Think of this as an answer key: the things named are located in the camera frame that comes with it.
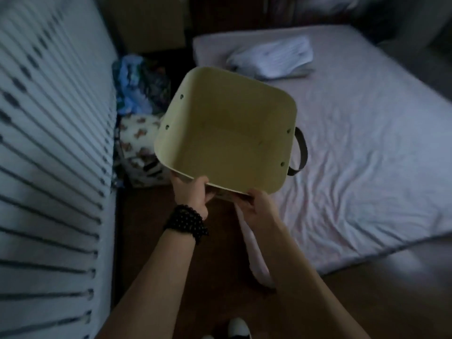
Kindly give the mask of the blue patterned bag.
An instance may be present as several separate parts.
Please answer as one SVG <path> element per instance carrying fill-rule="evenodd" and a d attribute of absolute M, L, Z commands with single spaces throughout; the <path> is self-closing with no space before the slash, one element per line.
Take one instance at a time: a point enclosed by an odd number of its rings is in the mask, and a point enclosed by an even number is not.
<path fill-rule="evenodd" d="M 139 55 L 125 55 L 111 65 L 119 116 L 161 116 L 171 101 L 171 80 L 165 67 Z"/>

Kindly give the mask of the person's right hand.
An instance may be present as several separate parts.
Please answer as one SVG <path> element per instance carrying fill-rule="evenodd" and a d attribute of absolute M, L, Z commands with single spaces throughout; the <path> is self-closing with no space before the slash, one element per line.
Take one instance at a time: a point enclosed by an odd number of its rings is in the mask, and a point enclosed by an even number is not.
<path fill-rule="evenodd" d="M 246 208 L 244 205 L 245 194 L 233 193 L 231 195 L 234 203 L 241 210 L 246 224 L 254 232 L 265 227 L 276 225 L 280 222 L 279 212 L 273 199 L 264 192 L 263 208 Z"/>

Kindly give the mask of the white shoe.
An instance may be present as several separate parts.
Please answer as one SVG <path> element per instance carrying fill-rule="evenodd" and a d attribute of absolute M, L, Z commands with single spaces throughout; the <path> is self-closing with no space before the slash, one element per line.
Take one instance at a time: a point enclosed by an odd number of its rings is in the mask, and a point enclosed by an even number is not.
<path fill-rule="evenodd" d="M 227 327 L 228 339 L 252 339 L 246 322 L 241 318 L 230 319 Z"/>

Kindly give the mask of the person's left hand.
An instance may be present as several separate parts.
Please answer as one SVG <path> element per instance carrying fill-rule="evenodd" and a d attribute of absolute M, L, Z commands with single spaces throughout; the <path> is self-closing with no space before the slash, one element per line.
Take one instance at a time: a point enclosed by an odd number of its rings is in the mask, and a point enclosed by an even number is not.
<path fill-rule="evenodd" d="M 207 203 L 216 195 L 216 190 L 207 186 L 207 176 L 197 177 L 185 182 L 176 172 L 171 172 L 171 183 L 177 205 L 186 205 L 195 210 L 203 220 L 208 217 Z"/>

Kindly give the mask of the white mattress with sheet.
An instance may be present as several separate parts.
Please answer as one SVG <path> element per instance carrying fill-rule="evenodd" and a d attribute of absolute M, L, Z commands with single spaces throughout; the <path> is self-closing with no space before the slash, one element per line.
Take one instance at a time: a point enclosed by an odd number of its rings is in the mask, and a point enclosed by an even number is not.
<path fill-rule="evenodd" d="M 452 234 L 452 102 L 356 29 L 319 25 L 195 37 L 198 66 L 306 35 L 314 72 L 271 82 L 297 104 L 304 169 L 272 195 L 320 275 Z"/>

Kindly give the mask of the person's left forearm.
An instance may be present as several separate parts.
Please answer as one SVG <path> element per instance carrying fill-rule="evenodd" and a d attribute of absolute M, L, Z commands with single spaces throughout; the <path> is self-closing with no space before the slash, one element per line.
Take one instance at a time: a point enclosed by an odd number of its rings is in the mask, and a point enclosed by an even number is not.
<path fill-rule="evenodd" d="M 172 339 L 195 245 L 191 234 L 165 230 L 95 339 Z"/>

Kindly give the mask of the person's right forearm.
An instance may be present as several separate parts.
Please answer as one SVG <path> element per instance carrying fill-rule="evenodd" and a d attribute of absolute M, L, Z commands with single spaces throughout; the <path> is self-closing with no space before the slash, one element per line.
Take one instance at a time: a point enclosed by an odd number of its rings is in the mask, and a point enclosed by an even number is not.
<path fill-rule="evenodd" d="M 370 339 L 274 217 L 252 225 L 274 281 L 291 339 Z"/>

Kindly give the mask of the cream storage basket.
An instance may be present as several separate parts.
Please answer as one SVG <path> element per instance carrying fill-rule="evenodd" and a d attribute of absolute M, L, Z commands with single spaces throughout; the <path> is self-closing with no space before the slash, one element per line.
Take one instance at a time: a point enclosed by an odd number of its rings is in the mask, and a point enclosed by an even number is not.
<path fill-rule="evenodd" d="M 246 194 L 277 192 L 306 165 L 296 127 L 297 105 L 286 91 L 215 67 L 195 67 L 181 82 L 154 141 L 166 168 Z"/>

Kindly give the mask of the folded white cloth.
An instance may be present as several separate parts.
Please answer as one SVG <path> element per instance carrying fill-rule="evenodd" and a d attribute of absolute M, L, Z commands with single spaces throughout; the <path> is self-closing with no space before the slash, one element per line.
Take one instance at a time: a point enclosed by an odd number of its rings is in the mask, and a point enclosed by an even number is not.
<path fill-rule="evenodd" d="M 304 78 L 314 72 L 314 52 L 306 35 L 243 46 L 226 60 L 226 68 L 259 81 Z"/>

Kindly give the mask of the white bear print bag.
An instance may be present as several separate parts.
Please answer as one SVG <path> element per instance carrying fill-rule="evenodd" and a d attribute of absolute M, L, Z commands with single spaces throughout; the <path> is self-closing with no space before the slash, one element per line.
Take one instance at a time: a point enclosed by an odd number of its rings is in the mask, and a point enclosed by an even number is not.
<path fill-rule="evenodd" d="M 158 115 L 127 114 L 119 120 L 115 148 L 132 188 L 170 184 L 170 173 L 158 160 L 154 148 L 161 119 Z"/>

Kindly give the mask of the striped white mattress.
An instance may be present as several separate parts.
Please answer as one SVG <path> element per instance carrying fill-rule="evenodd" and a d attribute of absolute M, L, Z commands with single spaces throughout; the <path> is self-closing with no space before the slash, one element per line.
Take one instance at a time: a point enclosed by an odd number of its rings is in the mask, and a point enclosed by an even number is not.
<path fill-rule="evenodd" d="M 116 59 L 96 0 L 0 0 L 0 339 L 110 313 Z"/>

